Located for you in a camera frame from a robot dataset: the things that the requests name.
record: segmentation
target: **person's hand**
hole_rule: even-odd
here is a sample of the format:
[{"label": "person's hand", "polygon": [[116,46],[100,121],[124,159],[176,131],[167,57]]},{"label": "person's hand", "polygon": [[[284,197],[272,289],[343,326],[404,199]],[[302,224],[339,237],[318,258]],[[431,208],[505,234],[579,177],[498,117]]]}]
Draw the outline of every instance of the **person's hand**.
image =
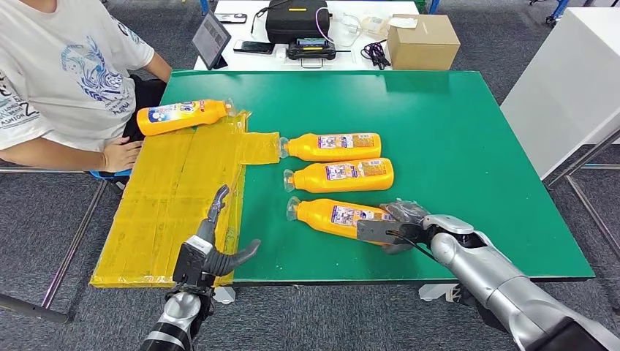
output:
[{"label": "person's hand", "polygon": [[116,173],[134,167],[142,142],[128,143],[128,141],[129,137],[120,137],[105,146],[103,150],[105,163],[102,171]]}]

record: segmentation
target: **bottle cap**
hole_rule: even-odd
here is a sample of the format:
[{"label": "bottle cap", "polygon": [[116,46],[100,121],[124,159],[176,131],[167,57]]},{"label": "bottle cap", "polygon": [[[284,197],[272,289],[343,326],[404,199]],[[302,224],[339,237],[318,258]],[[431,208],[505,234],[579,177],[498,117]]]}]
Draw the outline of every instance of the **bottle cap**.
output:
[{"label": "bottle cap", "polygon": [[297,219],[297,211],[300,203],[301,201],[299,201],[299,199],[295,196],[289,199],[289,202],[287,204],[287,219],[289,221],[294,221]]},{"label": "bottle cap", "polygon": [[224,101],[224,109],[229,117],[235,117],[237,115],[237,109],[235,108],[235,104],[233,104],[233,99],[226,99]]},{"label": "bottle cap", "polygon": [[284,191],[295,190],[295,173],[291,170],[284,170]]},{"label": "bottle cap", "polygon": [[289,156],[289,140],[287,138],[280,138],[280,148],[278,152],[281,159]]}]

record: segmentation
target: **green table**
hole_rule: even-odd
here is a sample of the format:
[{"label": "green table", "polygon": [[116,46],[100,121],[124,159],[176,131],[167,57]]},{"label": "green table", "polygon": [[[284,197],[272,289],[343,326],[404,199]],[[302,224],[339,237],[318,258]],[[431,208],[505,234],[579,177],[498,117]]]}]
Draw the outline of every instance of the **green table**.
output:
[{"label": "green table", "polygon": [[382,192],[286,193],[283,159],[246,169],[239,246],[262,240],[235,283],[444,281],[453,275],[416,250],[378,246],[288,222],[286,204],[321,197],[378,205],[397,197],[452,214],[488,235],[525,274],[594,274],[478,72],[176,72],[162,103],[232,98],[253,112],[249,131],[377,132],[395,181]]}]

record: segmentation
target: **robotic arm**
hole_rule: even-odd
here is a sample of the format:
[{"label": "robotic arm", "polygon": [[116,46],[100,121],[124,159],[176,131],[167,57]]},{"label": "robotic arm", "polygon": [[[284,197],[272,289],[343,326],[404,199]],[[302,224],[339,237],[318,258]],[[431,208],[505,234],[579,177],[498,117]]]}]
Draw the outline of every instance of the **robotic arm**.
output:
[{"label": "robotic arm", "polygon": [[397,222],[359,221],[358,238],[385,242],[388,253],[416,247],[444,265],[473,295],[483,318],[490,311],[520,350],[620,350],[620,339],[532,283],[470,224],[428,214],[409,201],[397,201],[386,210]]},{"label": "robotic arm", "polygon": [[226,185],[217,191],[207,218],[201,221],[196,234],[181,244],[173,273],[176,284],[166,294],[164,313],[140,351],[192,351],[200,326],[213,314],[215,278],[227,275],[256,254],[260,240],[253,240],[233,255],[222,254],[214,246],[217,217],[228,192]]},{"label": "robotic arm", "polygon": [[[192,351],[200,326],[213,314],[216,276],[230,273],[256,254],[258,240],[234,255],[215,248],[215,226],[226,194],[224,185],[197,233],[181,245],[173,274],[176,285],[166,294],[164,312],[141,351]],[[461,296],[472,296],[485,322],[499,323],[520,350],[620,350],[620,339],[532,283],[470,224],[454,216],[429,214],[410,201],[383,207],[395,221],[360,220],[358,239],[386,243],[388,254],[415,247],[447,267],[463,286]]]}]

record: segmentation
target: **cardboard box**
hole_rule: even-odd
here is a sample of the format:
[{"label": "cardboard box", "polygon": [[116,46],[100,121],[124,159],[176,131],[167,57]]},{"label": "cardboard box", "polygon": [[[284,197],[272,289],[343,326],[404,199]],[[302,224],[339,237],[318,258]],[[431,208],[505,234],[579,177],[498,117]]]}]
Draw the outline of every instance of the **cardboard box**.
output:
[{"label": "cardboard box", "polygon": [[394,15],[415,18],[413,29],[390,27],[387,49],[394,69],[446,70],[461,43],[446,15]]}]

